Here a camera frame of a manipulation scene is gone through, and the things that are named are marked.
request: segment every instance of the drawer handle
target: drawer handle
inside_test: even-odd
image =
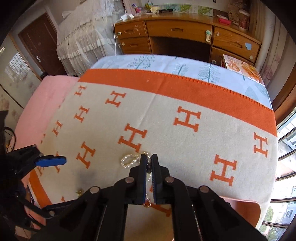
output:
[[[132,29],[127,29],[124,31],[126,34],[133,34],[135,31]]]
[[[210,30],[207,30],[205,32],[205,34],[207,35],[207,38],[205,39],[207,43],[210,43],[211,42],[211,39],[210,39],[210,36],[211,36],[211,31]]]
[[[172,28],[172,31],[183,32],[183,29],[181,29],[181,28]]]
[[[232,44],[232,45],[234,45],[234,46],[236,46],[238,48],[242,48],[242,46],[239,43],[237,43],[237,42],[230,41],[230,44]]]

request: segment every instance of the black cable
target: black cable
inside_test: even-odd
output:
[[[15,144],[16,144],[16,142],[17,142],[17,137],[16,137],[16,135],[15,135],[15,132],[13,131],[13,129],[11,129],[11,128],[7,127],[7,126],[4,127],[4,130],[11,131],[12,134],[13,134],[13,136],[14,136],[14,138],[15,138],[15,142],[13,143],[13,147],[12,147],[12,151],[13,151],[13,150],[15,149]]]

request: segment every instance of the brown door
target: brown door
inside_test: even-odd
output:
[[[57,33],[46,13],[30,23],[18,36],[41,70],[49,75],[67,75],[57,56]]]

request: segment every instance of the metal rivet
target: metal rivet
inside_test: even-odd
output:
[[[93,186],[93,187],[91,187],[91,188],[89,189],[90,193],[92,193],[92,194],[98,193],[99,190],[100,190],[100,189],[99,189],[98,187],[96,187],[96,186]]]
[[[126,178],[126,183],[133,183],[134,182],[134,178],[133,177],[127,177]]]
[[[174,178],[173,178],[173,177],[166,177],[166,178],[165,178],[165,181],[166,181],[167,183],[173,183],[173,182],[174,182]]]
[[[209,188],[207,186],[201,186],[200,187],[200,191],[203,193],[208,193],[209,192]]]

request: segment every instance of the pink fabric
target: pink fabric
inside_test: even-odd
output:
[[[15,128],[15,149],[40,144],[49,121],[78,80],[66,75],[46,76],[42,80]]]

